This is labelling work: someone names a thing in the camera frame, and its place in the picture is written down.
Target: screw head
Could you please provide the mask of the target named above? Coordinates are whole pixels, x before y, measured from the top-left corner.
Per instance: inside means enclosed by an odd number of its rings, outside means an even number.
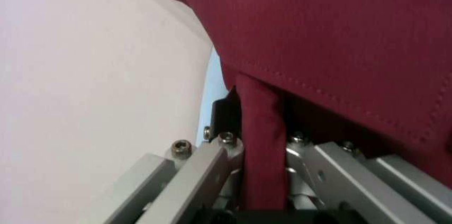
[[[192,155],[192,144],[184,139],[177,140],[171,146],[171,154],[177,159],[187,159]]]
[[[342,149],[344,151],[352,154],[355,151],[355,145],[352,142],[350,142],[350,141],[344,141],[342,143]]]
[[[302,132],[296,131],[289,137],[290,143],[307,145],[309,143],[309,138],[306,137]]]
[[[236,146],[237,144],[237,137],[233,133],[220,132],[220,134],[218,134],[218,137],[220,137],[220,142],[225,145]]]
[[[208,140],[210,138],[210,126],[204,127],[204,140]]]

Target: maroon fabric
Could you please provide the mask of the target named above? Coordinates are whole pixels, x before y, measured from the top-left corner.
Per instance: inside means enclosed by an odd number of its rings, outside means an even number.
[[[286,126],[278,90],[244,74],[236,78],[245,146],[242,209],[282,209],[286,205]]]
[[[452,186],[452,0],[183,1],[223,69],[379,132],[398,154]],[[236,73],[223,76],[237,83]]]

